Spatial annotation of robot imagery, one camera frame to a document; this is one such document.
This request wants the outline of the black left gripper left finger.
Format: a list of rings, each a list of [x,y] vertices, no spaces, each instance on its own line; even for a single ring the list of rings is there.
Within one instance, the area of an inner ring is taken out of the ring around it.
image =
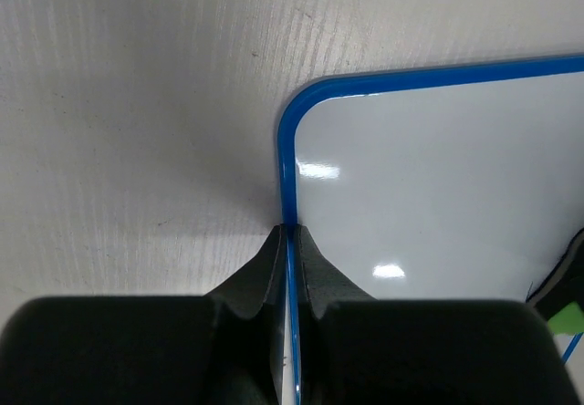
[[[205,404],[279,404],[285,366],[287,233],[273,227],[257,254],[208,296],[215,320]]]

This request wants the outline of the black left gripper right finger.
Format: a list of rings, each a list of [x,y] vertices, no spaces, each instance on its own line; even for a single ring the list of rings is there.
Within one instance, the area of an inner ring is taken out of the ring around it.
[[[331,304],[370,302],[374,297],[324,257],[307,227],[295,226],[291,241],[299,327],[300,399],[303,404],[324,404],[328,357],[318,322]]]

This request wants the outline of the blue-framed small whiteboard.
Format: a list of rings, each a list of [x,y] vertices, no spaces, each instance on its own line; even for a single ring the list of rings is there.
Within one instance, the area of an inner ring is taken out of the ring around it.
[[[523,301],[583,224],[583,58],[323,79],[277,148],[284,223],[375,296]]]

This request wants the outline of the green bone-shaped eraser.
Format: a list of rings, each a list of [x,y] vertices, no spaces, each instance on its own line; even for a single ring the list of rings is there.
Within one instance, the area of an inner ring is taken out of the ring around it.
[[[583,230],[568,244],[551,273],[526,302],[556,335],[583,332]]]

